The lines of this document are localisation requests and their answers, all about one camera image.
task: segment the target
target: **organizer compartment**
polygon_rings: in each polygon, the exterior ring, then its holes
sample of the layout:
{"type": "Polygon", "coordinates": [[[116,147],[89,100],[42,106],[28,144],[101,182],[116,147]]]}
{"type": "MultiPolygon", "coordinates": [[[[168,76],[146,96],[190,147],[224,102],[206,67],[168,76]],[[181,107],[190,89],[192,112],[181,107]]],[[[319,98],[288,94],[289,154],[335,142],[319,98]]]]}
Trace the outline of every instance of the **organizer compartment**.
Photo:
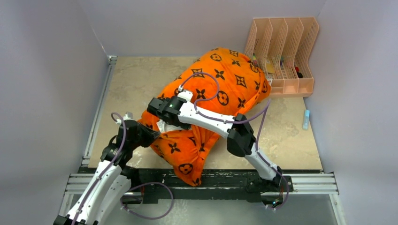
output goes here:
{"type": "Polygon", "coordinates": [[[308,58],[319,31],[313,17],[255,18],[250,28],[245,55],[257,61],[266,77],[272,79],[272,97],[308,97],[314,78],[308,58]],[[298,67],[302,78],[299,78],[298,67]]]}

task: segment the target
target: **light blue object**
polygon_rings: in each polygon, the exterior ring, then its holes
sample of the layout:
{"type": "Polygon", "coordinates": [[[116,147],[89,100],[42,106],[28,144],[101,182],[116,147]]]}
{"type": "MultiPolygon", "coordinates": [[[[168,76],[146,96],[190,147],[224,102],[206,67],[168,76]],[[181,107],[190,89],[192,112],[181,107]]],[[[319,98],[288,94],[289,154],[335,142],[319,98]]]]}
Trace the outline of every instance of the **light blue object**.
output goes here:
{"type": "Polygon", "coordinates": [[[304,111],[303,130],[308,130],[309,122],[310,122],[310,111],[306,109],[304,111]]]}

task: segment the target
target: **white wall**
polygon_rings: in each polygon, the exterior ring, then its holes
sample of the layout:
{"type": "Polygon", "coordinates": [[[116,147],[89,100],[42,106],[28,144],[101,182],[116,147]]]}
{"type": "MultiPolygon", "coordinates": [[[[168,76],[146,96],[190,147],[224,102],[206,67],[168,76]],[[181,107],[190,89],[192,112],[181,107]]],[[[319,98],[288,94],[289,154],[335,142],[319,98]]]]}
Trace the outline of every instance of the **white wall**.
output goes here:
{"type": "Polygon", "coordinates": [[[306,100],[349,224],[398,220],[398,2],[328,0],[306,100]]]}
{"type": "Polygon", "coordinates": [[[0,0],[0,224],[52,224],[107,57],[77,0],[0,0]]]}
{"type": "Polygon", "coordinates": [[[243,51],[253,17],[317,16],[326,0],[79,0],[108,55],[243,51]]]}

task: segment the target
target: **orange cloth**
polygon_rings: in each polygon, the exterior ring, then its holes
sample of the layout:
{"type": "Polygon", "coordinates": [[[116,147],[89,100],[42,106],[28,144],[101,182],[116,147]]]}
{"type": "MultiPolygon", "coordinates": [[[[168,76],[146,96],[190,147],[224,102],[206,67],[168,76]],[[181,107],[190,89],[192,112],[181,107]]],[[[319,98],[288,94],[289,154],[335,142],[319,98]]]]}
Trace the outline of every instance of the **orange cloth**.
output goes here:
{"type": "MultiPolygon", "coordinates": [[[[219,85],[217,98],[198,102],[198,106],[225,115],[245,114],[254,105],[266,98],[271,87],[264,73],[245,55],[225,49],[215,48],[194,62],[185,72],[171,82],[158,96],[169,98],[178,94],[178,86],[190,75],[205,72],[213,75],[219,85]]],[[[207,99],[217,91],[213,79],[205,75],[195,75],[184,85],[193,92],[192,102],[207,99]]],[[[142,113],[140,123],[159,131],[159,119],[147,111],[142,113]]],[[[192,186],[201,184],[201,174],[205,159],[220,137],[204,128],[192,125],[192,130],[177,130],[162,133],[151,145],[152,149],[174,168],[176,175],[192,186]]]]}

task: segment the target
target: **cable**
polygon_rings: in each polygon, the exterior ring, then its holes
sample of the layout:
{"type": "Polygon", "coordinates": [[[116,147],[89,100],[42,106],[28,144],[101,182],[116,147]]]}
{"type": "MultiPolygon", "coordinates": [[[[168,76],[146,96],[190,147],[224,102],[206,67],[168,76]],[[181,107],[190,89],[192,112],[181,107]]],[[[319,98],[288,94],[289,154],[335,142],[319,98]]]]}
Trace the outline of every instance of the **cable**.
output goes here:
{"type": "MultiPolygon", "coordinates": [[[[198,108],[197,108],[197,103],[198,103],[198,102],[203,102],[203,101],[210,101],[210,100],[214,99],[214,98],[218,95],[218,92],[219,92],[219,90],[220,90],[220,86],[219,86],[219,84],[218,84],[218,81],[217,81],[212,75],[210,75],[210,74],[208,74],[208,73],[198,72],[198,73],[194,73],[194,74],[192,74],[191,76],[187,77],[187,78],[182,82],[182,84],[180,85],[180,88],[182,89],[182,88],[183,88],[183,85],[184,85],[189,79],[191,79],[191,78],[194,77],[195,75],[199,75],[199,74],[204,74],[204,75],[207,75],[207,76],[211,77],[211,78],[215,81],[215,83],[216,83],[216,85],[217,85],[217,91],[216,91],[216,93],[214,94],[214,96],[212,96],[212,97],[209,98],[209,99],[197,99],[197,100],[193,103],[193,107],[195,108],[195,111],[196,111],[199,115],[201,115],[201,116],[203,116],[203,117],[205,117],[205,118],[207,118],[207,119],[215,120],[215,121],[219,121],[219,122],[233,123],[233,124],[243,124],[243,123],[250,122],[250,121],[254,120],[255,118],[259,117],[261,114],[263,114],[262,119],[261,119],[261,123],[260,123],[260,128],[259,128],[259,131],[258,131],[258,133],[257,133],[257,138],[256,138],[256,151],[258,152],[258,151],[259,151],[260,133],[261,133],[261,130],[262,130],[262,126],[264,125],[265,115],[266,115],[266,113],[267,113],[267,110],[268,110],[269,104],[271,103],[271,100],[269,100],[269,101],[267,102],[267,105],[266,105],[259,113],[257,113],[256,115],[254,115],[253,117],[251,117],[250,119],[247,119],[247,120],[243,120],[243,121],[230,121],[230,120],[221,120],[221,119],[219,119],[219,118],[214,118],[214,117],[211,117],[211,116],[207,116],[207,115],[201,113],[201,112],[198,110],[198,108]]],[[[271,169],[272,169],[274,172],[276,172],[276,174],[278,174],[279,176],[281,176],[281,178],[284,180],[284,182],[285,182],[285,184],[286,184],[286,186],[287,186],[287,189],[286,189],[286,199],[282,202],[282,204],[281,204],[278,208],[274,208],[274,210],[280,209],[280,208],[285,204],[285,202],[287,201],[287,199],[288,199],[288,197],[289,197],[289,184],[288,184],[286,178],[285,178],[284,176],[282,176],[282,174],[281,174],[280,172],[278,172],[275,168],[273,168],[273,167],[271,166],[271,164],[270,164],[266,159],[264,159],[263,156],[261,156],[261,154],[259,154],[259,156],[260,156],[261,160],[262,160],[265,164],[267,164],[269,167],[271,167],[271,169]]]]}
{"type": "Polygon", "coordinates": [[[168,210],[167,210],[163,215],[158,216],[158,217],[146,217],[146,216],[144,216],[144,215],[138,214],[138,213],[136,213],[136,212],[134,212],[134,211],[128,209],[125,205],[123,205],[122,199],[120,199],[120,204],[122,205],[122,208],[123,208],[124,210],[126,210],[128,213],[131,213],[131,214],[133,214],[133,215],[136,215],[136,216],[141,217],[141,218],[144,218],[144,219],[155,220],[155,219],[160,219],[160,218],[165,217],[165,216],[171,211],[171,209],[173,208],[173,205],[174,205],[173,193],[171,193],[170,188],[168,188],[165,184],[162,184],[162,183],[160,183],[160,182],[148,182],[148,183],[141,184],[141,185],[138,185],[138,186],[136,186],[136,187],[133,187],[133,188],[131,188],[131,189],[128,190],[128,191],[130,192],[130,191],[133,191],[133,190],[135,190],[135,189],[137,189],[137,188],[140,188],[140,187],[143,187],[143,186],[146,186],[146,185],[150,185],[150,184],[159,184],[159,185],[162,185],[162,186],[165,187],[165,188],[168,190],[168,192],[170,193],[171,204],[170,204],[170,207],[168,208],[168,210]]]}
{"type": "Polygon", "coordinates": [[[115,156],[113,157],[113,159],[111,160],[111,162],[105,167],[105,169],[98,175],[98,179],[95,179],[95,181],[92,183],[92,185],[89,187],[89,189],[87,190],[86,195],[83,197],[82,202],[80,203],[79,207],[77,208],[76,214],[73,217],[72,220],[72,224],[71,225],[75,225],[77,218],[79,217],[80,212],[82,211],[82,208],[84,206],[84,203],[87,201],[88,196],[91,194],[91,192],[93,191],[94,187],[97,185],[97,183],[102,179],[102,176],[104,176],[104,174],[107,172],[107,170],[112,166],[113,162],[115,162],[115,160],[117,159],[117,157],[120,155],[120,152],[123,149],[123,145],[124,145],[124,141],[126,140],[126,124],[124,123],[123,117],[118,114],[117,112],[113,112],[111,113],[111,117],[112,119],[116,122],[117,120],[114,118],[114,115],[116,115],[117,117],[119,117],[119,119],[122,121],[122,125],[123,125],[123,138],[122,138],[122,143],[120,144],[119,149],[117,150],[115,156]]]}

